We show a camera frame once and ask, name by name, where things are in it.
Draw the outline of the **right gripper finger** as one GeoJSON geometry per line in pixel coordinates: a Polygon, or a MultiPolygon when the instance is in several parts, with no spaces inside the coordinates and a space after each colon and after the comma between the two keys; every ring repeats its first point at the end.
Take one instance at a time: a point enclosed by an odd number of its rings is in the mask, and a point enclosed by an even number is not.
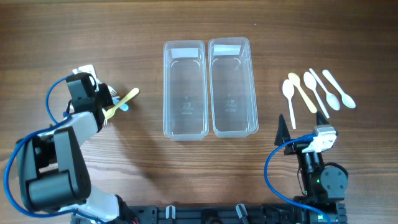
{"type": "Polygon", "coordinates": [[[291,140],[289,129],[285,122],[284,116],[282,114],[279,115],[278,129],[274,141],[275,146],[281,146],[283,143],[291,140]]]}
{"type": "Polygon", "coordinates": [[[322,115],[320,111],[316,112],[317,126],[330,125],[328,120],[322,115]]]}

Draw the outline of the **light blue plastic fork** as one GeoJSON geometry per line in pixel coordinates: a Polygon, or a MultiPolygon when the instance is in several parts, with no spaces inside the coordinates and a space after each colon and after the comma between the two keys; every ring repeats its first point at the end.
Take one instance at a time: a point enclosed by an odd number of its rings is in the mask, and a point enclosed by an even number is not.
{"type": "MultiPolygon", "coordinates": [[[[119,99],[118,99],[118,98],[113,98],[113,103],[114,103],[115,105],[118,104],[118,103],[119,103],[119,99]]],[[[119,109],[122,110],[122,111],[128,111],[128,110],[129,110],[129,106],[128,106],[127,104],[123,103],[123,104],[119,107],[119,109]]]]}

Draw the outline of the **yellow plastic fork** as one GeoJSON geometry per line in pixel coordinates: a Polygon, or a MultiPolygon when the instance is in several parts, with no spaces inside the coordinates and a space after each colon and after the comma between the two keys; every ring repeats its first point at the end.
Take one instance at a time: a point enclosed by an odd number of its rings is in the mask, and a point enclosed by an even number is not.
{"type": "Polygon", "coordinates": [[[135,98],[140,93],[140,89],[133,88],[124,98],[122,98],[116,105],[104,113],[105,120],[112,118],[118,108],[129,100],[135,98]]]}

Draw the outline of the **white fork handle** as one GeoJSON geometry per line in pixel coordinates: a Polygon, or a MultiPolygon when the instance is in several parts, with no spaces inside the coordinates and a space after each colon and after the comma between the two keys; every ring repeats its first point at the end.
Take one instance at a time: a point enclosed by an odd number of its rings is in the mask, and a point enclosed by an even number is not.
{"type": "MultiPolygon", "coordinates": [[[[96,82],[97,82],[97,84],[102,84],[102,82],[99,79],[96,79],[96,82]]],[[[108,90],[109,90],[110,95],[112,97],[116,97],[116,95],[118,94],[117,91],[113,87],[111,87],[109,85],[108,85],[108,90]]]]}

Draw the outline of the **white fork diagonal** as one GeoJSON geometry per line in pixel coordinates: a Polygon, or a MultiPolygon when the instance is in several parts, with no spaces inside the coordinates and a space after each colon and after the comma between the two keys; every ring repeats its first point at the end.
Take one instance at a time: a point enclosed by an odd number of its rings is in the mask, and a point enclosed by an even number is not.
{"type": "Polygon", "coordinates": [[[108,128],[109,127],[109,122],[108,122],[107,119],[104,120],[103,127],[104,128],[108,128]]]}

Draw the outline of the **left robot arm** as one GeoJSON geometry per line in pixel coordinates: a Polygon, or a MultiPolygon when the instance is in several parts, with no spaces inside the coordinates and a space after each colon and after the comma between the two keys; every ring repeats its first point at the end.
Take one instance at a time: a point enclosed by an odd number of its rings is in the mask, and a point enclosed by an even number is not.
{"type": "Polygon", "coordinates": [[[103,127],[103,108],[113,104],[106,84],[92,74],[65,77],[71,100],[64,119],[19,140],[17,162],[22,212],[32,217],[72,213],[93,223],[113,222],[123,202],[92,185],[81,145],[103,127]]]}

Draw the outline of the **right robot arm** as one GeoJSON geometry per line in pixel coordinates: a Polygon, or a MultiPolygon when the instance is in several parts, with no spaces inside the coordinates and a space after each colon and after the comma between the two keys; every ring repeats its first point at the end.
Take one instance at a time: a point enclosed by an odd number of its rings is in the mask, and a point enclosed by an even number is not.
{"type": "Polygon", "coordinates": [[[302,194],[286,204],[266,210],[274,223],[347,223],[345,190],[348,171],[335,162],[324,162],[322,152],[333,147],[338,132],[326,118],[316,113],[317,125],[313,133],[291,139],[282,115],[274,144],[284,147],[286,156],[295,155],[298,160],[297,177],[302,194]]]}

